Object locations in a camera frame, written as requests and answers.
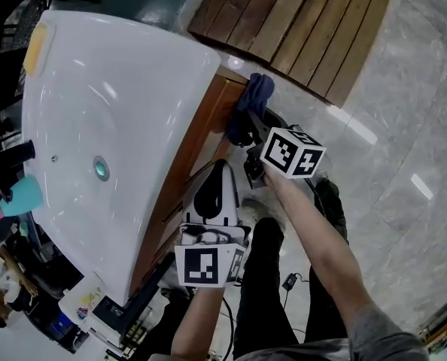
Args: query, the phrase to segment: black pants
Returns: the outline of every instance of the black pants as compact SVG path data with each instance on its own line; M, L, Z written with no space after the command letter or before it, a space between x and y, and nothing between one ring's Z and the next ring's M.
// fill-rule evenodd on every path
M165 307L160 322L143 338L130 358L134 361L146 361L152 354L167 354L172 350L172 342L184 319L190 300L182 296L170 295L170 303Z
M327 219L347 240L345 218L337 187L325 181L317 187L317 191L326 209ZM284 234L274 219L265 218L255 226L252 250L245 264L242 281L233 359L256 350L299 343L278 293L278 260L283 240ZM347 338L336 304L312 268L309 273L309 287L311 305L305 342Z

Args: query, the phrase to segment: marble floor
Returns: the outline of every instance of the marble floor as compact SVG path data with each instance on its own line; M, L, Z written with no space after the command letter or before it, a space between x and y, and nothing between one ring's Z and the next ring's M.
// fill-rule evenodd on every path
M187 0L175 32L188 35L186 25L201 1ZM246 77L254 71L271 76L269 107L327 147L327 168L340 188L366 285L397 323L417 331L447 301L447 0L390 1L342 109L327 107L252 62L221 55ZM268 190L250 191L244 160L244 150L232 152L240 197L259 198L281 212ZM289 222L285 235L281 278L291 272L307 276L309 261ZM239 288L229 287L226 298L235 316ZM308 309L308 284L298 282L286 309L293 328L306 330ZM212 345L217 354L225 353L229 335L222 315Z

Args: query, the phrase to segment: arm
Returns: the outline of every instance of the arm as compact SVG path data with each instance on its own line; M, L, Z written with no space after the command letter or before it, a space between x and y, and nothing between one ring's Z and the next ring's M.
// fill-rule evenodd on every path
M203 361L214 337L225 289L199 289L172 342L172 355Z
M5 261L6 266L16 273L20 280L20 284L22 284L25 289L28 290L28 293L31 294L33 297L37 296L38 289L28 278L26 278L26 276L21 271L20 266L4 245L0 247L0 257Z
M282 204L315 274L336 303L348 332L360 309L373 303L359 265L340 234L297 185L265 165L266 182Z

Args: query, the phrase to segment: blue cloth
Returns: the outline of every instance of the blue cloth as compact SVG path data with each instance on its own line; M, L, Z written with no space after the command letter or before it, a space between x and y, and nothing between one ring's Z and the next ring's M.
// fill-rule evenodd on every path
M236 146L248 146L252 140L248 135L246 110L253 111L261 120L266 113L267 100L274 93L274 81L267 75L252 74L247 88L237 103L227 127L227 137Z

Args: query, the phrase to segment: wooden bench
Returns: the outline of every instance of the wooden bench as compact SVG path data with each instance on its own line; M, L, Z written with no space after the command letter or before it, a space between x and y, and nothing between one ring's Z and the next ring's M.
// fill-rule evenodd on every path
M204 0L188 31L342 107L389 0Z

